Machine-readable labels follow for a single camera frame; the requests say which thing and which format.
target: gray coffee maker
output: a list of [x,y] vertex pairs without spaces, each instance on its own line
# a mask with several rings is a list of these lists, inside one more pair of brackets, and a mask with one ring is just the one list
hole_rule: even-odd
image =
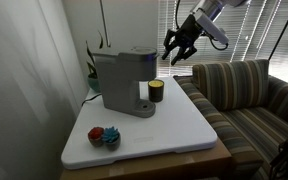
[[118,55],[94,55],[104,106],[142,118],[153,116],[155,104],[140,99],[139,81],[156,77],[156,49],[136,47]]

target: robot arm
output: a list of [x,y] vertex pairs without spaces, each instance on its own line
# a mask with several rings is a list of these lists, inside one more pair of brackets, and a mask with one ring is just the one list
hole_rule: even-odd
[[193,55],[197,49],[194,42],[201,36],[207,35],[211,39],[216,39],[221,44],[228,46],[228,38],[224,32],[216,27],[213,21],[221,13],[226,4],[238,7],[248,3],[250,0],[200,0],[190,11],[182,26],[175,32],[168,30],[165,40],[164,60],[170,51],[179,46],[177,55],[171,62],[174,65],[178,60],[187,59]]

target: white wall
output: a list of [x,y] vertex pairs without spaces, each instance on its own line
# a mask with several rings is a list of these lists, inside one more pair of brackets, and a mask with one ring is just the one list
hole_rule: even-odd
[[60,0],[0,0],[0,179],[57,179],[87,93]]
[[[107,52],[130,50],[134,46],[157,47],[158,0],[102,0],[111,48]],[[84,77],[88,74],[87,40],[92,52],[98,49],[104,26],[99,0],[63,0],[76,52]]]

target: white table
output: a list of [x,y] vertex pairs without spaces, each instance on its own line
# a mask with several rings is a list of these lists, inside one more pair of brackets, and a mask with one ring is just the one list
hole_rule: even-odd
[[[62,153],[67,169],[80,169],[117,160],[188,152],[215,146],[217,134],[172,77],[165,82],[163,101],[156,103],[150,118],[140,118],[106,109],[102,97],[86,102]],[[147,82],[140,83],[141,98],[148,99]],[[87,99],[95,93],[90,90]],[[95,126],[118,128],[121,145],[115,151],[93,147],[87,133]]]

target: striped sofa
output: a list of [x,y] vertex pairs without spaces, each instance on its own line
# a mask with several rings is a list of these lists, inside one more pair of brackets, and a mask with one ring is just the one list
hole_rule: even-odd
[[175,76],[232,155],[228,179],[268,179],[278,146],[288,140],[288,83],[269,61],[196,64]]

